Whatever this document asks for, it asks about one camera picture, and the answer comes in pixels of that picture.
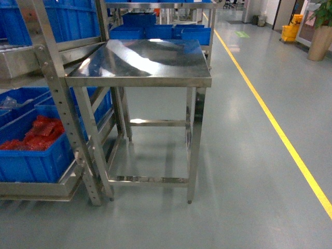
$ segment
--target green floor sign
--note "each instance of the green floor sign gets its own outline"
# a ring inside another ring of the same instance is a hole
[[[238,35],[238,37],[240,38],[249,38],[250,36],[248,36],[244,31],[235,31],[235,33]]]

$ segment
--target plant pot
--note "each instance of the plant pot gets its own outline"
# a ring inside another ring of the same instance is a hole
[[[315,30],[309,49],[308,60],[321,61],[324,59],[332,43],[332,27],[320,26]]]

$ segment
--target stainless steel table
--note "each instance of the stainless steel table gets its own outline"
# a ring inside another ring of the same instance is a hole
[[[212,78],[199,43],[195,40],[109,40],[65,77],[74,87],[82,118],[91,136],[93,154],[105,192],[114,198],[114,185],[151,185],[187,187],[191,203],[195,191],[201,140],[205,92]],[[87,86],[97,86],[99,94],[90,100]],[[115,106],[118,138],[105,158],[93,112],[111,87]],[[124,87],[186,87],[187,105],[184,120],[130,120]],[[131,126],[185,127],[188,178],[110,176],[119,141],[125,131],[132,140]]]

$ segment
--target green leaves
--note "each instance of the green leaves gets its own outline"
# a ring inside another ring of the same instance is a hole
[[[320,7],[314,11],[310,20],[316,17],[315,28],[322,25],[332,26],[332,0],[322,0]]]

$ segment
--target potted plant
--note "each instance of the potted plant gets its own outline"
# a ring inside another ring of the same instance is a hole
[[[310,17],[316,18],[315,33],[308,55],[308,59],[312,61],[323,60],[332,43],[332,0],[322,0],[319,3],[320,7]]]

